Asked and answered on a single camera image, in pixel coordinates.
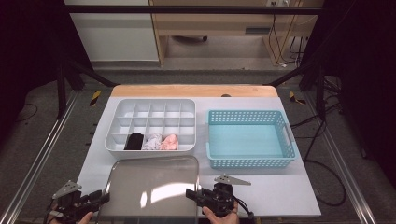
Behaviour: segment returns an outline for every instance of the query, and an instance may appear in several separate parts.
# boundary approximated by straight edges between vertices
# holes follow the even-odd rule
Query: hand
[[[233,211],[225,217],[216,217],[216,215],[206,206],[202,208],[207,219],[209,219],[211,224],[239,224],[238,203],[233,204]]]
[[[89,212],[87,213],[87,215],[85,215],[78,224],[88,224],[91,220],[93,216],[93,212]],[[49,220],[49,224],[62,224],[61,222],[59,222],[54,216],[49,216],[48,218]]]

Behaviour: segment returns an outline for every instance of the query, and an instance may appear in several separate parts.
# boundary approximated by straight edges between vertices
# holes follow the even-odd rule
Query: floor
[[[294,46],[290,51],[297,51],[297,48]],[[269,56],[260,37],[210,36],[207,41],[203,41],[201,37],[176,36],[169,40],[163,66],[135,62],[132,71],[128,70],[130,64],[116,69],[117,66],[103,66],[99,63],[97,71],[112,81],[128,84],[257,85],[287,74],[298,65],[298,60],[285,55],[290,61],[286,67],[273,66]],[[36,164],[36,156],[42,153],[42,147],[52,127],[56,125],[56,83],[49,83],[29,93],[26,100],[29,104],[20,114],[21,121],[15,123],[9,141],[1,146],[0,186],[5,190],[0,195],[2,218],[7,210],[12,210],[19,214],[19,222],[37,223],[51,193],[65,180],[78,177],[78,170],[92,140],[95,123],[97,124],[106,105],[106,97],[111,93],[110,88],[89,77],[84,78],[86,87],[78,93],[70,119],[65,123],[62,134],[56,137],[57,143],[50,155],[45,157],[44,164],[38,167],[36,175],[29,175],[32,173],[30,169]],[[297,125],[315,114],[312,106],[315,102],[314,90],[300,91],[299,80],[300,77],[294,77],[277,87],[277,90],[290,124],[296,124],[293,133],[301,154],[306,155],[312,147],[309,159],[320,161],[332,170],[329,172],[315,162],[308,162],[305,166],[318,195],[322,216],[268,217],[262,223],[396,223],[395,189],[375,161],[361,156],[359,142],[343,117],[337,98],[331,92],[326,92],[326,106],[335,107],[329,109],[325,127],[320,129],[316,119]],[[97,106],[87,106],[96,90],[102,90]],[[295,101],[290,99],[291,91],[295,94]],[[70,98],[73,95],[73,92],[68,92]],[[345,201],[339,179],[346,189]],[[24,185],[27,180],[35,183],[30,189]],[[30,195],[17,197],[23,195],[22,189],[31,191]]]

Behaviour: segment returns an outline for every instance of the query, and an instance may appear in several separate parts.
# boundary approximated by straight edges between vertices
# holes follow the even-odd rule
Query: white organizer tray
[[[177,150],[124,150],[132,133],[177,136]],[[187,154],[195,146],[195,102],[190,99],[125,99],[119,102],[106,137],[106,149],[118,160]]]

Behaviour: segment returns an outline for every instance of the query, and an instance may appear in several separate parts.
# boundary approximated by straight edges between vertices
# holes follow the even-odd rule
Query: white tabletop
[[[78,177],[78,183],[83,187],[83,193],[103,189],[111,168],[117,161],[105,148],[105,141],[117,105],[124,99],[135,98],[110,97],[107,102]],[[251,183],[251,186],[234,185],[233,193],[247,204],[249,210],[254,212],[256,217],[316,217],[321,215],[300,155],[286,168],[215,170],[210,167],[205,148],[207,111],[209,109],[274,109],[285,113],[278,97],[188,97],[188,99],[192,99],[196,103],[197,135],[191,155],[199,162],[199,184],[201,187],[213,189],[215,177],[223,174],[231,175]]]

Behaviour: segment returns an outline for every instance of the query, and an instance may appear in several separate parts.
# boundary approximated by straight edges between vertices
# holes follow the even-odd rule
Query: white cabinet
[[[146,0],[64,0],[67,5],[147,6]],[[149,14],[71,13],[92,62],[155,61],[158,53]]]

